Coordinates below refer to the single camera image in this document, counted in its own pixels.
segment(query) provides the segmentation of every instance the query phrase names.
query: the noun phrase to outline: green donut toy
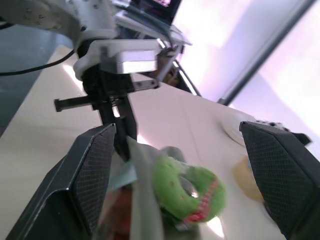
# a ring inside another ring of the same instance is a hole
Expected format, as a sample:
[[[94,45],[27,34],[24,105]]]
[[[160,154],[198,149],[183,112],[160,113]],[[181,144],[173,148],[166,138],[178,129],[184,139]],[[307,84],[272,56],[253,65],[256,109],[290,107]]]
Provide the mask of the green donut toy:
[[[194,186],[196,198],[183,188],[180,177]],[[188,166],[172,157],[157,161],[152,187],[159,206],[183,222],[208,222],[225,207],[226,190],[213,172],[200,166]]]

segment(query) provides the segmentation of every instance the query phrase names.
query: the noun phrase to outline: green plush toy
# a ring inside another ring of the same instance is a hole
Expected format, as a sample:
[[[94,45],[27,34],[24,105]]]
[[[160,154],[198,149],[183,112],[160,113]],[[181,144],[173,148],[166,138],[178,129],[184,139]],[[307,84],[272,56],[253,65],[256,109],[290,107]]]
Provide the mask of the green plush toy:
[[[195,189],[194,194],[186,190],[183,179]],[[188,166],[172,157],[157,161],[152,187],[160,207],[176,220],[175,223],[208,222],[225,206],[226,190],[213,172],[204,167]]]

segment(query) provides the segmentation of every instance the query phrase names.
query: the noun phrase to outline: yellow object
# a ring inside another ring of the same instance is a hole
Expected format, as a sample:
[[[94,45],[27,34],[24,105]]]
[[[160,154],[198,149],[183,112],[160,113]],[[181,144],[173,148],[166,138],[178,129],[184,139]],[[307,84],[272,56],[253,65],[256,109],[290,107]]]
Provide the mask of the yellow object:
[[[264,198],[259,191],[252,170],[248,167],[248,163],[249,159],[246,156],[245,159],[234,167],[233,178],[248,198],[258,203],[263,203]]]

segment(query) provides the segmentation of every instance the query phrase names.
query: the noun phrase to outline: plush toy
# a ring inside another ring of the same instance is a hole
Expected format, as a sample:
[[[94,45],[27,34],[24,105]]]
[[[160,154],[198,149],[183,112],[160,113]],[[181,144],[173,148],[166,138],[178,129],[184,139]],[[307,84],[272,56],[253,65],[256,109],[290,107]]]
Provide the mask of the plush toy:
[[[208,222],[225,206],[226,191],[214,173],[172,157],[157,161],[152,187],[161,209],[175,224],[191,226]]]

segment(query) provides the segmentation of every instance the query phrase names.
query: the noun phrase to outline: white table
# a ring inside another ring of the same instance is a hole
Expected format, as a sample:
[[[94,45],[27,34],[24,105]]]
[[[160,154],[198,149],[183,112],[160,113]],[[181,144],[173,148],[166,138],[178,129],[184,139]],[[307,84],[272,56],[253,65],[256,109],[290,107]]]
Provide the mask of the white table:
[[[59,47],[50,61],[68,51]],[[89,106],[55,112],[54,99],[84,95],[71,68],[75,61],[74,56],[40,74],[0,139],[0,239],[7,236],[46,173],[68,152],[76,136],[101,124]],[[130,99],[140,140],[158,149],[180,148],[188,163],[211,169],[225,183],[226,208],[220,221],[216,218],[201,226],[204,240],[282,239],[263,206],[247,198],[232,177],[232,168],[246,149],[225,134],[221,121],[236,110],[167,85],[133,93]]]

